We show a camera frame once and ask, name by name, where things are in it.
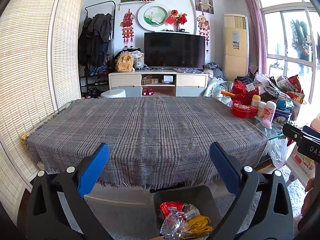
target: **red flag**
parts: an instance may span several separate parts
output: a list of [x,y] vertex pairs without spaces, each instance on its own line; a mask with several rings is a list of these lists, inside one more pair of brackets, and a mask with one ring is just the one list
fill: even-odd
[[173,24],[176,21],[175,21],[174,17],[172,16],[172,14],[170,14],[170,16],[165,20],[165,22],[168,24]]
[[179,19],[179,23],[184,25],[186,22],[187,22],[186,15],[185,14],[181,15],[181,17]]

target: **window frame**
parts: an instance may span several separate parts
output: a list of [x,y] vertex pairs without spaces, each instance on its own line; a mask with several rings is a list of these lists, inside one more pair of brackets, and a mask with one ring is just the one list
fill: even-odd
[[311,44],[312,44],[312,62],[302,60],[302,59],[297,59],[297,58],[291,58],[291,57],[287,57],[287,56],[273,55],[273,54],[267,54],[267,57],[273,58],[273,59],[284,60],[284,73],[287,73],[287,62],[288,61],[312,67],[312,80],[311,80],[311,88],[310,88],[310,95],[309,95],[309,103],[311,104],[312,98],[313,98],[314,87],[315,87],[316,70],[320,69],[320,64],[316,65],[316,51],[315,51],[315,48],[316,48],[315,44],[316,43],[314,40],[310,16],[308,13],[308,12],[316,11],[315,8],[313,7],[311,2],[305,2],[304,0],[302,0],[302,2],[285,3],[285,4],[279,4],[279,5],[274,5],[274,6],[265,7],[265,8],[262,8],[260,0],[258,0],[258,3],[259,3],[261,14],[262,14],[262,21],[263,21],[263,25],[264,25],[264,32],[265,32],[265,38],[266,38],[265,40],[266,40],[267,47],[268,47],[268,42],[267,42],[267,26],[266,26],[265,14],[273,13],[273,12],[280,12],[282,24],[283,24],[283,30],[284,30],[284,54],[285,55],[287,55],[287,34],[286,34],[283,13],[287,12],[287,11],[303,11],[303,10],[306,12],[308,24],[310,27],[310,36],[311,36]]

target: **pink curtain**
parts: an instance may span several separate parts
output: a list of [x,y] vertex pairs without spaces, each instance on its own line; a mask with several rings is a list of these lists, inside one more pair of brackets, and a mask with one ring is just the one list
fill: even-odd
[[259,3],[258,0],[245,0],[245,3],[249,11],[253,47],[256,50],[253,52],[257,55],[258,71],[267,74],[267,46]]

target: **gray tablecloth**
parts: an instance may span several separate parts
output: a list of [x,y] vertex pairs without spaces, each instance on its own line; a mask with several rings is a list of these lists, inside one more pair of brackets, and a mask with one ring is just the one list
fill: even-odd
[[101,184],[161,188],[215,178],[214,141],[255,166],[267,138],[214,98],[143,97],[78,100],[31,134],[27,145],[36,163],[56,172],[106,143],[110,158]]

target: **air conditioner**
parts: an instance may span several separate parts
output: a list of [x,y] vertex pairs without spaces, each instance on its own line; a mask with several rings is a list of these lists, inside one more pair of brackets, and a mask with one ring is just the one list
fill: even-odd
[[247,76],[249,66],[248,18],[240,14],[224,15],[224,65],[226,78]]

